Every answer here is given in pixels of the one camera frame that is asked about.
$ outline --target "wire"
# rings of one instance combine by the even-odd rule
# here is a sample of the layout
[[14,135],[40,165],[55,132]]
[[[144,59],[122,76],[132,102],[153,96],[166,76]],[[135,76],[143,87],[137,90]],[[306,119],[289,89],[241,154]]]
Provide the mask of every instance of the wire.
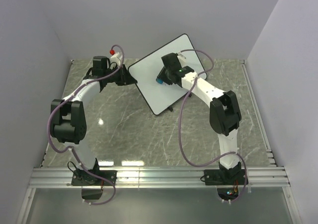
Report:
[[88,71],[86,72],[86,76],[88,76],[92,70],[93,68],[89,68]]
[[113,46],[111,47],[111,49],[113,49],[114,47],[118,47],[118,48],[121,50],[121,53],[122,53],[122,59],[121,59],[121,61],[120,61],[120,66],[119,66],[115,71],[113,71],[111,74],[109,74],[109,75],[106,75],[106,76],[103,76],[103,77],[100,77],[100,78],[91,80],[91,81],[87,82],[86,84],[83,84],[83,85],[79,86],[79,87],[74,91],[74,93],[73,93],[68,99],[66,99],[65,101],[63,101],[60,105],[58,105],[58,106],[52,111],[52,113],[51,113],[50,116],[49,116],[49,120],[48,120],[48,123],[47,123],[47,126],[46,126],[46,135],[47,135],[47,138],[48,138],[48,142],[49,142],[50,146],[52,147],[52,149],[53,149],[55,152],[57,152],[57,153],[65,153],[67,150],[70,149],[70,150],[72,151],[72,153],[73,153],[73,155],[74,155],[76,161],[79,163],[79,165],[81,166],[81,168],[82,168],[86,173],[88,173],[89,175],[91,175],[91,176],[93,176],[93,177],[95,177],[95,178],[101,179],[101,180],[103,180],[103,181],[109,183],[109,184],[113,187],[114,192],[113,192],[112,196],[111,196],[109,199],[107,199],[106,201],[104,201],[104,202],[91,203],[91,202],[85,200],[85,202],[86,202],[86,203],[89,203],[90,205],[102,205],[102,204],[105,204],[105,203],[110,202],[110,201],[113,199],[113,197],[115,196],[115,194],[116,194],[116,187],[115,187],[115,185],[114,185],[111,181],[109,181],[108,179],[103,178],[103,177],[100,177],[100,176],[98,176],[98,175],[96,175],[96,174],[93,174],[93,173],[89,172],[88,169],[87,169],[87,168],[84,166],[84,164],[81,162],[81,160],[80,160],[78,154],[76,153],[76,151],[74,150],[74,147],[73,147],[73,146],[67,146],[67,147],[66,147],[65,149],[63,149],[63,150],[57,149],[57,148],[55,147],[55,145],[53,144],[53,141],[52,141],[52,138],[51,138],[50,128],[51,128],[52,119],[53,119],[55,113],[56,113],[62,106],[64,106],[64,105],[65,105],[66,103],[68,103],[69,101],[71,101],[71,100],[76,96],[76,94],[79,93],[79,91],[81,91],[81,90],[82,90],[85,86],[87,86],[88,84],[91,84],[91,83],[96,82],[96,81],[101,81],[101,80],[106,79],[106,78],[108,78],[108,77],[110,77],[110,76],[113,76],[115,73],[117,73],[117,72],[122,68],[122,66],[123,66],[123,64],[124,64],[124,58],[125,58],[125,54],[124,54],[123,48],[122,48],[121,46],[115,44],[115,45],[113,45]]
[[69,161],[69,162],[68,162],[68,169],[69,169],[73,174],[75,174],[74,171],[71,170],[71,168],[70,168],[70,163],[74,166],[75,171],[77,170],[76,165],[75,165],[72,161]]
[[183,108],[184,108],[184,105],[185,105],[185,102],[186,100],[188,99],[189,95],[191,94],[192,90],[194,89],[194,87],[196,86],[197,84],[197,81],[198,81],[198,78],[199,78],[199,75],[203,74],[203,73],[207,73],[209,71],[211,71],[213,68],[214,68],[214,61],[213,59],[205,52],[203,52],[202,50],[197,50],[197,49],[184,49],[184,50],[181,50],[180,52],[183,53],[183,52],[187,52],[187,51],[194,51],[194,52],[198,52],[198,53],[202,53],[204,54],[205,56],[207,56],[209,58],[209,60],[211,61],[212,63],[212,66],[207,69],[206,71],[202,71],[200,73],[198,73],[198,76],[194,79],[194,82],[193,82],[193,86],[190,88],[190,90],[187,92],[187,94],[185,95],[183,101],[182,101],[182,104],[181,104],[181,109],[180,109],[180,113],[179,113],[179,121],[178,121],[178,140],[179,140],[179,148],[180,148],[180,151],[181,151],[181,154],[182,154],[182,157],[185,159],[185,161],[190,164],[191,166],[194,166],[194,167],[205,167],[207,165],[210,165],[212,163],[214,163],[215,161],[219,160],[220,158],[226,156],[226,155],[229,155],[229,154],[236,154],[242,161],[243,165],[244,165],[244,171],[245,171],[245,180],[244,180],[244,186],[242,188],[242,191],[239,193],[238,197],[235,198],[234,200],[232,200],[231,202],[234,202],[234,201],[237,201],[240,197],[241,197],[241,194],[245,191],[245,188],[246,188],[246,185],[247,185],[247,167],[246,167],[246,163],[243,159],[243,157],[239,154],[239,153],[236,153],[234,151],[232,152],[227,152],[227,153],[224,153],[216,158],[214,158],[213,160],[211,160],[210,162],[207,162],[207,163],[204,163],[204,164],[194,164],[192,163],[185,155],[184,153],[184,150],[183,150],[183,146],[182,146],[182,140],[181,140],[181,120],[182,120],[182,112],[183,112]]
[[118,65],[116,62],[112,62],[112,63],[109,65],[109,68],[111,67],[112,64],[116,64],[115,66]]
[[205,175],[203,175],[201,178],[200,178],[201,182],[204,182],[205,183]]
[[234,185],[233,185],[233,189],[234,189],[235,192],[237,192],[239,190],[238,187],[239,187],[239,182],[238,182],[238,180],[236,180],[234,182]]

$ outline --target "floor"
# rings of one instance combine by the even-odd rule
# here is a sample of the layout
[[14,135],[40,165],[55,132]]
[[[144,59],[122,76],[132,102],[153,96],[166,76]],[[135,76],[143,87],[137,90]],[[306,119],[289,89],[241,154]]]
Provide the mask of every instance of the floor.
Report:
[[[136,59],[126,59],[129,66]],[[202,60],[205,68],[210,66]],[[92,60],[75,60],[66,82],[63,97],[80,83]],[[249,166],[269,165],[252,99],[239,60],[216,60],[207,81],[238,97],[242,121],[238,130],[239,153]],[[183,160],[177,135],[177,121],[181,101],[173,105],[173,112],[155,116],[135,85],[109,84],[85,110],[87,140],[93,153],[103,165],[187,165]],[[209,109],[192,96],[183,112],[182,140],[188,158],[204,163],[220,154],[217,134],[209,124]],[[66,166],[70,153],[57,154],[48,147],[43,166]]]

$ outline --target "metal extrusion rail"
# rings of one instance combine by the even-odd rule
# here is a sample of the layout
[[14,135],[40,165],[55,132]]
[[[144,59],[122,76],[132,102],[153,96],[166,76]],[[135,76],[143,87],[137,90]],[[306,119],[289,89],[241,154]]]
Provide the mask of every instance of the metal extrusion rail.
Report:
[[[200,181],[204,169],[218,167],[101,167],[117,170],[116,188],[209,188]],[[249,167],[251,187],[289,187],[283,167]],[[82,188],[71,186],[72,172],[67,168],[35,168],[29,188]]]

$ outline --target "white wall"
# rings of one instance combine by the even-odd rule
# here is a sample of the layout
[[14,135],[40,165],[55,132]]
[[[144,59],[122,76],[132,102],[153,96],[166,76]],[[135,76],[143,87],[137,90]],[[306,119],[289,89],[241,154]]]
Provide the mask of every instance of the white wall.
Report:
[[279,0],[248,59],[274,155],[304,223],[318,220],[318,0]]
[[15,223],[70,60],[37,0],[0,0],[0,223]]
[[246,59],[278,0],[40,0],[72,58],[120,44],[140,58],[182,33],[216,58]]

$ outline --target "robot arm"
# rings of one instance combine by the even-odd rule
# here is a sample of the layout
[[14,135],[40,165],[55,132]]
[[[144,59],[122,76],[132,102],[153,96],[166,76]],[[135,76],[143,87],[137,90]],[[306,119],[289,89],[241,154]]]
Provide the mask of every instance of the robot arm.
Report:
[[[186,66],[186,58],[175,53],[167,54],[162,58],[165,71],[161,73],[167,84],[177,84],[190,90],[198,74]],[[197,79],[192,93],[203,100],[210,108],[210,125],[218,134],[221,154],[237,152],[237,133],[241,114],[234,92],[218,89],[202,78]],[[241,169],[239,158],[235,154],[220,159],[220,169],[225,168],[230,173],[237,173]]]
[[[189,72],[184,77],[181,78],[181,86],[187,90],[190,90],[191,87],[194,84],[194,79],[198,76],[196,72]],[[214,100],[219,100],[220,97],[223,97],[225,95],[225,92],[223,90],[218,89],[217,87],[211,85],[207,81],[205,81],[202,78],[197,79],[196,86],[193,88],[192,93],[194,93],[197,97],[199,97],[202,101],[204,101],[205,104],[213,107],[210,108],[214,109],[214,115],[215,115],[215,107],[217,104],[214,102]],[[211,117],[210,113],[210,121],[212,120],[212,123],[215,123],[216,117]],[[238,150],[238,144],[237,144],[237,129],[233,129],[226,135],[225,131],[223,133],[220,133],[220,129],[217,130],[219,143],[220,143],[220,152],[221,154],[227,153],[227,152],[237,152]],[[235,154],[230,154],[227,156],[224,156],[220,159],[220,164],[225,167],[226,169],[230,169],[235,167],[239,162],[239,157]]]
[[[93,67],[88,70],[79,87],[92,80],[113,73],[118,68],[117,65],[120,64],[120,60],[121,53],[114,54],[110,59],[104,56],[95,56],[93,58]],[[116,66],[111,68],[113,62],[116,63]],[[115,82],[117,85],[137,83],[137,81],[129,75],[125,65],[123,65],[119,72],[108,79],[94,81],[84,86],[72,100],[55,113],[51,122],[51,136],[57,138],[57,140],[66,147],[74,147],[79,159],[88,170],[98,169],[98,162],[90,151],[85,139],[86,120],[84,109],[110,82]],[[51,112],[72,94],[74,94],[74,92],[63,99],[53,100],[51,103]]]

